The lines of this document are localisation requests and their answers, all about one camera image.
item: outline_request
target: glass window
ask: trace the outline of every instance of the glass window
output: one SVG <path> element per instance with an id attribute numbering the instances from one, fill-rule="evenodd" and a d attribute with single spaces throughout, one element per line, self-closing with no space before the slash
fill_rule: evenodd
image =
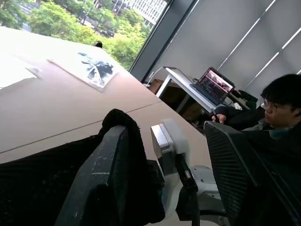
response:
<path id="1" fill-rule="evenodd" d="M 129 69 L 152 29 L 144 21 L 159 18 L 155 2 L 0 0 L 0 26 L 87 45 L 101 41 L 103 49 Z"/>

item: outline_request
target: white building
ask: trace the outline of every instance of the white building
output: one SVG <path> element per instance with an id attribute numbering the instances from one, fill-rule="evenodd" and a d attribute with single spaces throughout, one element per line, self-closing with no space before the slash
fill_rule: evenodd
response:
<path id="1" fill-rule="evenodd" d="M 130 0 L 128 6 L 143 16 L 146 25 L 153 26 L 161 16 L 166 4 L 165 0 Z"/>

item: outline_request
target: metal leg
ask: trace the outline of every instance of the metal leg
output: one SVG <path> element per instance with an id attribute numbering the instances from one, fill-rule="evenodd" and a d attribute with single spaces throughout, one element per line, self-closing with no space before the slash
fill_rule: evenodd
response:
<path id="1" fill-rule="evenodd" d="M 175 112 L 179 113 L 182 108 L 184 107 L 184 105 L 187 103 L 188 99 L 189 99 L 190 95 L 186 94 L 186 96 L 184 97 L 184 99 L 182 100 L 182 102 L 180 103 L 180 105 L 178 106 L 177 110 Z"/>
<path id="2" fill-rule="evenodd" d="M 169 85 L 170 81 L 171 81 L 172 75 L 169 74 L 166 79 L 164 80 L 164 83 L 162 84 L 162 86 L 160 87 L 160 89 L 158 90 L 156 96 L 158 98 L 160 98 L 162 96 L 162 94 L 164 93 L 164 91 L 166 90 L 167 86 Z"/>

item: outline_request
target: man's hand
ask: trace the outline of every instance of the man's hand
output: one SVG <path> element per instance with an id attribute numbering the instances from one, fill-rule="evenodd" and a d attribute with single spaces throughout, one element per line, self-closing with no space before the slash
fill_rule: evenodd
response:
<path id="1" fill-rule="evenodd" d="M 224 116 L 223 114 L 217 114 L 216 116 L 218 117 L 218 119 L 219 119 L 219 121 L 220 121 L 220 124 L 224 124 L 224 122 L 225 122 L 226 119 L 227 119 L 226 116 Z M 216 118 L 215 118 L 214 115 L 211 117 L 211 119 L 212 119 L 212 121 L 215 121 L 215 120 L 216 120 Z"/>

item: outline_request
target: young man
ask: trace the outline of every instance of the young man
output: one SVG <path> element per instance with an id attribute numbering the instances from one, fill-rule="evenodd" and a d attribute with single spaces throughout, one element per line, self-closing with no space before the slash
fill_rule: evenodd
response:
<path id="1" fill-rule="evenodd" d="M 301 75 L 287 74 L 262 92 L 265 110 L 218 107 L 220 123 L 245 132 L 247 138 L 273 151 L 301 157 Z"/>

